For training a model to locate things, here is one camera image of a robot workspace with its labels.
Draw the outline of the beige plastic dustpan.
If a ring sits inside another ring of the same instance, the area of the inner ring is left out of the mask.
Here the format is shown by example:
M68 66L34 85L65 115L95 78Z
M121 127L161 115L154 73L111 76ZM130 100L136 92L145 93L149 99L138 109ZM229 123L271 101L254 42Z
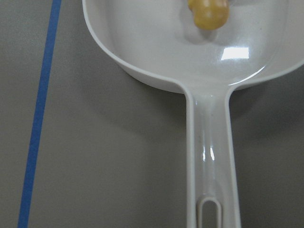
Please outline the beige plastic dustpan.
M229 99L304 63L301 0L231 0L217 30L198 29L185 0L85 0L99 47L135 79L181 93L187 106L187 223L215 203L218 228L241 226Z

